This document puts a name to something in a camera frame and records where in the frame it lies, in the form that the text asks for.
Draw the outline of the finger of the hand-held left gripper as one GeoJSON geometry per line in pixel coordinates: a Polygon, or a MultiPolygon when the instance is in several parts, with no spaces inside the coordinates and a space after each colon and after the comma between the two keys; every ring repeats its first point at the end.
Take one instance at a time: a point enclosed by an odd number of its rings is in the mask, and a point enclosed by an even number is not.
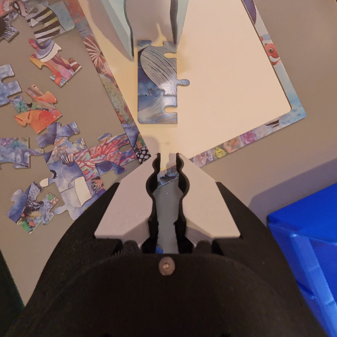
{"type": "Polygon", "coordinates": [[[170,21],[174,44],[179,44],[186,18],[188,0],[171,0],[170,21]]]}
{"type": "Polygon", "coordinates": [[[129,58],[134,59],[133,32],[127,15],[126,0],[101,2],[129,58]]]}

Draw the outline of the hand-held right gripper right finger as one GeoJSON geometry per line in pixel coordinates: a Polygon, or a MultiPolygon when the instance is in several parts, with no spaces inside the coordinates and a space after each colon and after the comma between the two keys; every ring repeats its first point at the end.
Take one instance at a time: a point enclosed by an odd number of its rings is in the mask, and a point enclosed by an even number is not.
{"type": "Polygon", "coordinates": [[[192,251],[200,241],[240,237],[240,231],[217,182],[184,155],[176,154],[182,192],[174,222],[179,251],[192,251]]]}

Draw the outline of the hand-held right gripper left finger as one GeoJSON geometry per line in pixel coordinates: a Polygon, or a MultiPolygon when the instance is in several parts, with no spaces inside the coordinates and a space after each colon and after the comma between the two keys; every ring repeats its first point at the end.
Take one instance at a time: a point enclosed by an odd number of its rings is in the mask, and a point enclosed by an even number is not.
{"type": "Polygon", "coordinates": [[[155,251],[159,225],[153,193],[158,188],[160,159],[160,153],[151,156],[120,181],[95,238],[135,241],[144,251],[155,251]]]}

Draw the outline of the blue plastic bin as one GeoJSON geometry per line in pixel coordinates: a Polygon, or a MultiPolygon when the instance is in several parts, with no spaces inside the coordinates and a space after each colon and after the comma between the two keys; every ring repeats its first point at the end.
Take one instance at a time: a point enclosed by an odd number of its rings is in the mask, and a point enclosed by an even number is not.
{"type": "Polygon", "coordinates": [[[302,296],[329,336],[337,336],[337,184],[268,215],[302,296]]]}

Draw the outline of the puzzle frame board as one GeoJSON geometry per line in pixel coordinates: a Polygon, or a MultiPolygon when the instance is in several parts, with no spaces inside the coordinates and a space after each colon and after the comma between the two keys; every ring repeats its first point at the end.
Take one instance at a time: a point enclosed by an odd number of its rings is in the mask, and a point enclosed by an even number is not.
{"type": "Polygon", "coordinates": [[[137,43],[152,38],[134,38],[127,61],[85,16],[104,9],[101,1],[65,3],[134,151],[161,153],[161,185],[178,178],[173,153],[203,167],[306,116],[280,58],[267,51],[274,45],[254,3],[189,1],[179,44],[165,37],[154,45],[169,41],[176,52],[165,56],[190,81],[177,87],[178,106],[165,109],[177,124],[137,120],[137,43]]]}

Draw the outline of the orange jar puzzle piece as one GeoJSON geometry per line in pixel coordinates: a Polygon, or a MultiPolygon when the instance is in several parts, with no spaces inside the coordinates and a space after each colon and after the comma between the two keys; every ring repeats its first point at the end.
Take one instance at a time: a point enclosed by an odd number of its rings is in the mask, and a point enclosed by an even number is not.
{"type": "Polygon", "coordinates": [[[59,87],[66,84],[82,67],[73,59],[65,60],[58,52],[61,47],[53,40],[48,39],[43,44],[30,38],[29,44],[35,49],[35,53],[29,57],[39,69],[46,66],[52,71],[50,79],[59,87]]]}

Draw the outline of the jigsaw puzzle pieces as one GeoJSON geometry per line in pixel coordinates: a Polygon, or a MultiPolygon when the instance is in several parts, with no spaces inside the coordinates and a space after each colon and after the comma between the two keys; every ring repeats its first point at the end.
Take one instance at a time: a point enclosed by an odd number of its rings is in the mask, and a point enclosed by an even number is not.
{"type": "Polygon", "coordinates": [[[38,80],[37,69],[34,70],[29,57],[34,53],[28,40],[35,38],[33,29],[22,14],[14,10],[14,1],[1,1],[1,17],[5,18],[18,30],[19,34],[12,41],[1,42],[1,66],[9,64],[14,72],[13,77],[3,83],[17,81],[21,92],[8,97],[9,103],[1,107],[1,164],[11,163],[14,168],[29,168],[30,157],[42,155],[43,150],[31,147],[31,137],[36,135],[31,126],[18,124],[18,114],[12,101],[31,103],[24,91],[38,80]]]}

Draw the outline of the black perforated padded panel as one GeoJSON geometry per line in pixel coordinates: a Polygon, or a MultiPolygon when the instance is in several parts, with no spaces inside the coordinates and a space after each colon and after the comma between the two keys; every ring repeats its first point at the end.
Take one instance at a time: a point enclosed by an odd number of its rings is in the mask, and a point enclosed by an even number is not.
{"type": "Polygon", "coordinates": [[[0,336],[17,321],[24,304],[7,263],[0,253],[0,336]]]}

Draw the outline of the blue bubble puzzle piece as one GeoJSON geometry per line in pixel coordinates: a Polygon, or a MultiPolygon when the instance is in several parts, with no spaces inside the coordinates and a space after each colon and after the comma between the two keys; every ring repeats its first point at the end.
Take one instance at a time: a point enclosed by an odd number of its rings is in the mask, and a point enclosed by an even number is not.
{"type": "Polygon", "coordinates": [[[13,77],[14,72],[9,64],[2,65],[0,67],[0,106],[4,106],[9,103],[8,97],[20,93],[22,90],[17,81],[9,83],[3,83],[3,80],[9,77],[13,77]]]}

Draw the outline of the striped fish puzzle piece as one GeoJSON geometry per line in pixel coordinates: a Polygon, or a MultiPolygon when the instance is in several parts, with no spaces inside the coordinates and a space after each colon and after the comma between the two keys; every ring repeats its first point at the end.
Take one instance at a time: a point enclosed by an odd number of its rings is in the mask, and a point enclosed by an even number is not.
{"type": "Polygon", "coordinates": [[[30,27],[37,27],[33,32],[38,43],[53,39],[75,28],[65,3],[34,3],[23,14],[30,27]]]}

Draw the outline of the orange coral puzzle piece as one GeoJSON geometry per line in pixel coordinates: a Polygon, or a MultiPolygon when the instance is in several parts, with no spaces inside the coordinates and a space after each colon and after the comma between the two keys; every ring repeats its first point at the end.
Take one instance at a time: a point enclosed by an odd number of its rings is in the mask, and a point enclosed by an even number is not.
{"type": "Polygon", "coordinates": [[[15,120],[18,124],[23,127],[29,125],[36,133],[42,132],[62,117],[62,114],[57,109],[41,107],[36,103],[27,104],[24,101],[12,101],[11,104],[18,112],[15,115],[15,120]]]}

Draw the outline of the joined blue coral puzzle section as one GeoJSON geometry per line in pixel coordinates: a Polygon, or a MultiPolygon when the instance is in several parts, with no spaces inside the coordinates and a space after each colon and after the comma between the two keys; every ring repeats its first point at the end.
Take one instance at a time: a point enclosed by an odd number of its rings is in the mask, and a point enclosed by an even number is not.
{"type": "Polygon", "coordinates": [[[129,144],[125,133],[106,133],[99,137],[97,145],[87,147],[82,138],[69,141],[79,133],[76,123],[62,126],[55,122],[47,130],[36,138],[40,148],[53,145],[53,150],[43,154],[51,176],[40,184],[56,184],[64,205],[55,208],[54,213],[68,211],[75,220],[105,192],[102,175],[122,174],[126,165],[136,160],[136,154],[132,147],[120,150],[129,144]]]}

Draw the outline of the orange claw puzzle piece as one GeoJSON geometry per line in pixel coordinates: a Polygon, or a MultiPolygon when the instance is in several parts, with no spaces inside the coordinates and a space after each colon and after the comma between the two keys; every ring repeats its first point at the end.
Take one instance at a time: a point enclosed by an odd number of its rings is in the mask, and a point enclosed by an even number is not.
{"type": "Polygon", "coordinates": [[[56,97],[51,92],[42,93],[35,84],[29,86],[25,93],[32,99],[33,103],[44,108],[54,108],[54,104],[57,103],[56,97]]]}

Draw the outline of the blue and green puzzle piece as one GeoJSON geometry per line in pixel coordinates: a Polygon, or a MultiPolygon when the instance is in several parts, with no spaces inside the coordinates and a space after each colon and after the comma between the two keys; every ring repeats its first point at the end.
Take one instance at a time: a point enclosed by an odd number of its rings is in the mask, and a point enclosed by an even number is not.
{"type": "Polygon", "coordinates": [[[40,223],[47,225],[54,216],[51,209],[59,199],[48,193],[43,200],[37,201],[36,198],[42,191],[40,184],[32,182],[25,191],[19,189],[11,197],[13,205],[6,215],[28,233],[33,232],[40,223]]]}

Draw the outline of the joined blue whale puzzle section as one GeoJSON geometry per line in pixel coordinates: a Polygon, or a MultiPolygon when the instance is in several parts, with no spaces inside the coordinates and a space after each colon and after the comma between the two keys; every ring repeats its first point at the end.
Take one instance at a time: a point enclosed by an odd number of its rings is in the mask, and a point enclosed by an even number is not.
{"type": "Polygon", "coordinates": [[[166,53],[175,53],[173,45],[164,41],[153,46],[150,40],[137,43],[137,120],[140,124],[177,124],[176,112],[168,113],[167,107],[178,106],[177,87],[188,86],[188,79],[177,78],[177,60],[166,53]]]}

